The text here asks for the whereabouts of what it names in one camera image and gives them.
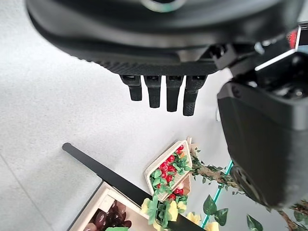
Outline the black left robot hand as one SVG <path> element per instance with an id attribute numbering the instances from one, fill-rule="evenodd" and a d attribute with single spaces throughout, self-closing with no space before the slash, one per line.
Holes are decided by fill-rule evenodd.
<path id="1" fill-rule="evenodd" d="M 217 95 L 234 167 L 254 201 L 285 208 L 308 192 L 308 55 L 287 35 L 302 0 L 27 0 L 35 29 L 60 50 L 121 76 L 131 99 L 192 116 L 208 75 L 229 69 Z"/>

